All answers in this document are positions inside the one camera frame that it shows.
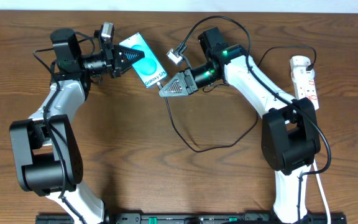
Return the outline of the blue screen Galaxy smartphone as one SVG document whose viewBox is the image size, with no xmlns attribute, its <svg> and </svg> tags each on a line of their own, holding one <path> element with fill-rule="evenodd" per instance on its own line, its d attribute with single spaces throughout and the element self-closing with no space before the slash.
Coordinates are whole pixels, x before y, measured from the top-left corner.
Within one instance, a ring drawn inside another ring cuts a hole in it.
<svg viewBox="0 0 358 224">
<path fill-rule="evenodd" d="M 144 53 L 144 58 L 133 64 L 133 69 L 138 74 L 146 88 L 163 80 L 167 76 L 167 72 L 163 68 L 155 56 L 148 43 L 140 33 L 136 33 L 119 43 L 123 47 L 134 50 L 140 50 Z"/>
</svg>

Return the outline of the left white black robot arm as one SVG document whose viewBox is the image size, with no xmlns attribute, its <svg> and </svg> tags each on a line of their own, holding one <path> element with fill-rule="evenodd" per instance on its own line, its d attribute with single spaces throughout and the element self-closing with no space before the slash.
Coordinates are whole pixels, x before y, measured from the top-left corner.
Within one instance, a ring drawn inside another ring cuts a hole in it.
<svg viewBox="0 0 358 224">
<path fill-rule="evenodd" d="M 87 100 L 94 77 L 120 77 L 143 59 L 144 52 L 112 42 L 113 31 L 104 27 L 84 40 L 98 42 L 99 53 L 84 55 L 80 32 L 62 28 L 50 34 L 56 59 L 46 67 L 50 93 L 40 108 L 9 127 L 18 183 L 57 202 L 71 223 L 115 223 L 103 200 L 92 193 L 83 179 L 83 160 L 71 122 Z"/>
</svg>

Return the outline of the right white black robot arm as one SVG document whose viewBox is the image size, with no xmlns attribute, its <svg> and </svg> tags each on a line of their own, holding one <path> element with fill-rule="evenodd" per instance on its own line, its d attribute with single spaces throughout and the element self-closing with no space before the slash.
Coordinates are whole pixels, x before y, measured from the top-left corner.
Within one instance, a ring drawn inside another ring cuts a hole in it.
<svg viewBox="0 0 358 224">
<path fill-rule="evenodd" d="M 275 171 L 275 216 L 282 223 L 306 223 L 306 179 L 321 149 L 314 104 L 274 84 L 248 50 L 229 45 L 217 27 L 201 33 L 198 41 L 206 63 L 176 73 L 160 87 L 160 97 L 190 96 L 217 80 L 238 90 L 262 118 L 262 154 Z"/>
</svg>

